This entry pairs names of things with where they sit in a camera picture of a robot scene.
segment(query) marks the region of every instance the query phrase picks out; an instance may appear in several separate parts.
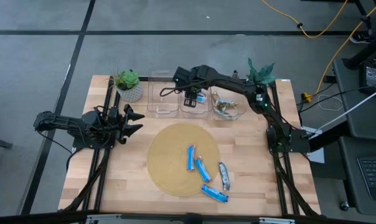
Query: black desk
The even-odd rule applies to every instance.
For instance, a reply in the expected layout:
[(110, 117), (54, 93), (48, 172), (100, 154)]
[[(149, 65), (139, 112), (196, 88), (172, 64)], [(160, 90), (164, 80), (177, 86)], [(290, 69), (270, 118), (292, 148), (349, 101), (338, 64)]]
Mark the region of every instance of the black desk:
[(350, 207), (364, 215), (376, 215), (376, 200), (369, 197), (358, 165), (358, 157), (376, 156), (376, 140), (340, 137), (339, 145), (347, 181), (344, 187)]
[[(359, 88), (359, 71), (349, 70), (342, 60), (333, 62), (333, 69), (340, 92)], [(347, 111), (368, 95), (359, 91), (352, 91), (342, 95), (344, 110)], [(332, 142), (336, 142), (339, 136), (352, 136), (355, 138), (376, 140), (376, 98), (359, 106), (346, 115), (347, 121), (335, 125), (324, 131), (319, 136), (310, 140), (311, 149), (316, 150)]]

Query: clear plastic container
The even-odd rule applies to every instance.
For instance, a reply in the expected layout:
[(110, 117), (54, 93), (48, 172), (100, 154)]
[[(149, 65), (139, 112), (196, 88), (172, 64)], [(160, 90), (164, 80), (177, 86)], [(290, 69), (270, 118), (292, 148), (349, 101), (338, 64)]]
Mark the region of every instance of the clear plastic container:
[(170, 79), (170, 71), (154, 71), (148, 77), (148, 105), (147, 110), (154, 114), (155, 118), (173, 118), (178, 115), (180, 99), (179, 94), (171, 93), (167, 96), (160, 96), (163, 88), (173, 88), (174, 82), (167, 82)]
[(219, 99), (223, 101), (231, 101), (236, 103), (236, 106), (226, 106), (224, 110), (220, 111), (217, 107), (217, 102), (211, 97), (212, 102), (212, 118), (217, 120), (235, 120), (241, 117), (246, 112), (247, 100), (242, 94), (234, 93), (219, 87), (212, 87), (211, 94), (217, 92)]
[(185, 92), (180, 93), (180, 109), (185, 118), (207, 118), (209, 113), (212, 111), (212, 102), (211, 102), (211, 91), (210, 88), (205, 91), (206, 98), (204, 103), (199, 103), (197, 101), (196, 107), (192, 108), (184, 105)]

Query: wooden table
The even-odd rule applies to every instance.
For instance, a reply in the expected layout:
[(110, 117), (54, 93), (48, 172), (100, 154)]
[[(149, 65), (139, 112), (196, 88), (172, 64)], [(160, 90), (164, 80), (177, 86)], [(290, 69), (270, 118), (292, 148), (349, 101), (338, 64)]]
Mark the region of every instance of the wooden table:
[[(103, 105), (109, 76), (95, 75), (92, 78), (83, 112)], [(299, 118), (292, 86), (289, 80), (276, 81), (282, 115), (292, 125), (299, 126)], [(186, 119), (181, 113), (175, 118), (155, 118), (147, 111), (148, 82), (143, 82), (143, 97), (130, 105), (134, 112), (145, 114), (135, 123), (144, 127), (137, 131), (127, 144), (116, 143), (110, 154), (101, 212), (106, 213), (151, 213), (203, 215), (251, 215), (280, 216), (280, 201), (276, 184), (274, 163), (268, 152), (265, 129), (267, 121), (262, 115), (247, 112), (235, 121), (215, 120), (209, 115), (204, 119)], [(115, 98), (113, 89), (111, 103)], [(121, 101), (122, 112), (125, 102)], [(174, 197), (158, 189), (146, 169), (148, 148), (162, 129), (175, 123), (194, 123), (205, 128), (219, 144), (221, 161), (228, 169), (231, 190), (227, 204), (219, 203), (199, 193), (191, 197)], [(93, 150), (84, 149), (74, 155), (63, 187), (59, 208), (65, 208), (86, 184)], [(308, 204), (320, 212), (309, 162), (301, 154), (290, 154), (294, 183)], [(221, 190), (220, 174), (211, 187)], [(284, 187), (288, 211), (292, 213), (289, 190)], [(93, 208), (96, 186), (92, 191), (89, 208)]]

